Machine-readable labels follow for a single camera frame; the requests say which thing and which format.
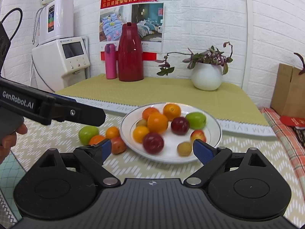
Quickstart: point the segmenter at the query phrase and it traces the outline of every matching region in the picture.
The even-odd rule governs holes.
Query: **pink thermos bottle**
[[[106,78],[115,79],[116,76],[116,52],[114,44],[107,44],[105,46],[105,67]]]

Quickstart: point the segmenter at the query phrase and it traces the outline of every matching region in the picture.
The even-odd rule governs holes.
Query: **plate of fruit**
[[[183,164],[197,160],[193,142],[201,139],[217,147],[222,130],[216,119],[193,106],[161,102],[139,107],[122,120],[122,140],[150,160]]]

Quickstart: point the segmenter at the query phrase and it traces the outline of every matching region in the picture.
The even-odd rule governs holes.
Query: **white pot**
[[[222,83],[222,68],[220,65],[197,63],[191,80],[198,89],[207,91],[218,89]]]

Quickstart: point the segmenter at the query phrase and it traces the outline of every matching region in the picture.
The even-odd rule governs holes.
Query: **thermos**
[[[105,67],[106,78],[115,79],[116,75],[116,51],[114,44],[107,44],[105,46]]]
[[[132,82],[144,78],[142,46],[136,23],[128,22],[122,27],[119,43],[119,80]]]

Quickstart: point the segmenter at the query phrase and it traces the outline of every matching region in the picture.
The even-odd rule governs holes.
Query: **red thermos jug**
[[[123,25],[118,49],[119,80],[125,82],[139,81],[144,78],[142,46],[136,23]]]

